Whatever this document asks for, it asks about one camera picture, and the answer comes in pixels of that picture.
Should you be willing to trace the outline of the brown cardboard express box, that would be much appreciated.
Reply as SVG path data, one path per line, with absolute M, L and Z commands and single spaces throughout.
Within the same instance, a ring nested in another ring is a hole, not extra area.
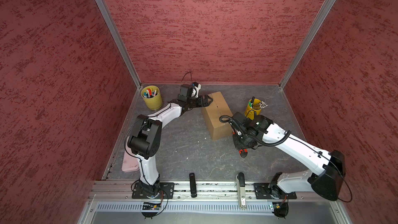
M 211 139 L 217 141 L 232 136 L 231 125 L 228 122 L 223 123 L 219 120 L 223 115 L 230 117 L 233 115 L 225 98 L 221 92 L 215 92 L 209 96 L 213 101 L 210 106 L 202 108 L 202 114 Z

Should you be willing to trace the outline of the red black utility knife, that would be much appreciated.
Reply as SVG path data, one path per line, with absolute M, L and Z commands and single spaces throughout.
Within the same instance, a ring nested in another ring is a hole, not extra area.
M 239 150 L 239 155 L 240 155 L 242 158 L 247 157 L 247 155 L 248 155 L 247 149 L 240 149 L 240 150 Z

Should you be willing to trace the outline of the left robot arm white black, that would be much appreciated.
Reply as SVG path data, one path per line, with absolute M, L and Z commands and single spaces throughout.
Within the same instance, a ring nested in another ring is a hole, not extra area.
M 130 149 L 126 153 L 138 161 L 141 174 L 138 182 L 147 197 L 156 197 L 161 188 L 155 155 L 160 148 L 162 129 L 185 112 L 193 108 L 208 107 L 212 102 L 213 98 L 209 95 L 189 97 L 183 101 L 173 100 L 152 115 L 137 116 L 127 132 L 125 150 Z

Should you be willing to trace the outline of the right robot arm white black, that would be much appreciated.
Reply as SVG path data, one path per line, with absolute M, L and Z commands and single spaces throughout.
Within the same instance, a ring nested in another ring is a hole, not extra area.
M 314 192 L 329 201 L 339 199 L 346 175 L 341 152 L 313 146 L 262 115 L 249 119 L 237 112 L 219 120 L 231 126 L 234 146 L 241 157 L 247 156 L 248 149 L 275 147 L 306 166 L 303 172 L 276 173 L 265 190 L 273 199 L 284 199 L 297 192 Z

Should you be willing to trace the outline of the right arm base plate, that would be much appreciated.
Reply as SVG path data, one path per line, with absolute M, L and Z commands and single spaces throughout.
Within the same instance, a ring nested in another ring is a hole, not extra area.
M 295 192 L 285 193 L 277 185 L 270 186 L 269 183 L 254 183 L 256 199 L 261 200 L 296 200 Z

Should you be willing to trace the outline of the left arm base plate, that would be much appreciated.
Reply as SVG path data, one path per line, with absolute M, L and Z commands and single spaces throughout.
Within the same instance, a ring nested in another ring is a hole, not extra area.
M 158 182 L 154 186 L 148 186 L 141 181 L 134 184 L 132 188 L 132 199 L 172 199 L 174 194 L 175 183 Z

